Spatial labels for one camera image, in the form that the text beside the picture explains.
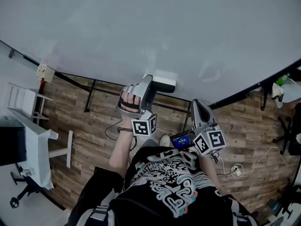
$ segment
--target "small screen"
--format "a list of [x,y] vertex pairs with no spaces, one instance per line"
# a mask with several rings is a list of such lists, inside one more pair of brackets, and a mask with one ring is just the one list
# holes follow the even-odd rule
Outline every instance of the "small screen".
[[172,139],[172,141],[173,141],[175,148],[179,148],[179,147],[182,147],[185,145],[190,145],[189,134]]

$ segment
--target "wood laminate flooring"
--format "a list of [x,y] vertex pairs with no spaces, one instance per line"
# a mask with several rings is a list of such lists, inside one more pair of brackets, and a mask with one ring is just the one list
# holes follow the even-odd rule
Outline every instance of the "wood laminate flooring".
[[[69,76],[83,85],[92,85],[91,79]],[[105,82],[97,82],[96,88],[119,93],[121,87]],[[68,82],[54,77],[51,84],[47,83],[44,95],[54,100],[46,101],[45,116],[42,127],[59,133],[57,141],[49,140],[49,149],[67,146],[68,132],[73,130],[71,168],[66,167],[66,157],[51,158],[52,180],[56,188],[48,194],[66,208],[72,209],[86,182],[91,178],[95,166],[108,168],[109,158],[115,141],[106,137],[104,131],[110,125],[120,121],[121,116],[115,112],[118,96],[94,91],[90,100],[90,112],[84,113],[88,92]],[[292,117],[292,111],[277,109],[275,103],[268,99],[265,111],[260,110],[261,92],[252,92],[251,96],[240,102],[214,110],[217,121],[223,129],[227,147],[220,156],[224,160],[225,173],[235,163],[244,166],[244,175],[249,173],[260,157],[271,147],[282,148],[282,142],[273,144],[273,138],[283,134],[278,116],[284,119]],[[187,110],[188,102],[157,95],[155,102]],[[183,130],[186,114],[171,109],[153,106],[158,115],[158,128],[173,133]],[[107,132],[110,137],[117,138],[116,127]],[[157,130],[153,139],[166,134]],[[146,138],[138,139],[138,146],[131,152],[131,157],[139,149]],[[269,213],[266,203],[269,199],[279,197],[277,189],[283,189],[287,179],[294,177],[298,158],[290,156],[286,151],[282,162],[277,149],[270,150],[258,163],[254,172],[244,178],[219,176],[225,192],[232,194],[250,212],[259,211],[259,220],[264,221]],[[216,165],[217,173],[222,172],[222,162]]]

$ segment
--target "shoe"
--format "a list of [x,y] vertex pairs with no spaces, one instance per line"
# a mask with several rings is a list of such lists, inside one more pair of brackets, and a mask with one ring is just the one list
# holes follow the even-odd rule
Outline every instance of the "shoe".
[[170,138],[168,135],[164,135],[163,137],[161,137],[160,140],[160,146],[170,146]]

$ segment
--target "electrical outlet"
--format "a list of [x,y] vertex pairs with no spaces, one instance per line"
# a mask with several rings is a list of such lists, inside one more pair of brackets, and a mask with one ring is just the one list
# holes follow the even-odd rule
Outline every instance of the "electrical outlet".
[[233,166],[231,168],[231,172],[234,172],[238,177],[241,175],[241,172],[240,172],[238,166]]

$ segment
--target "white table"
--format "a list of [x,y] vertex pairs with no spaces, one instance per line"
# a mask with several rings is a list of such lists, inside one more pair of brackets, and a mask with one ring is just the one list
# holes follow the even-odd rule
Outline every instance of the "white table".
[[16,118],[25,127],[25,147],[27,160],[20,162],[23,169],[29,169],[30,176],[39,186],[46,189],[53,188],[51,181],[51,170],[49,158],[67,154],[67,165],[70,166],[71,143],[65,149],[48,151],[48,139],[57,140],[58,134],[52,130],[45,130],[34,124],[27,117],[20,114],[17,110],[9,109],[14,118]]

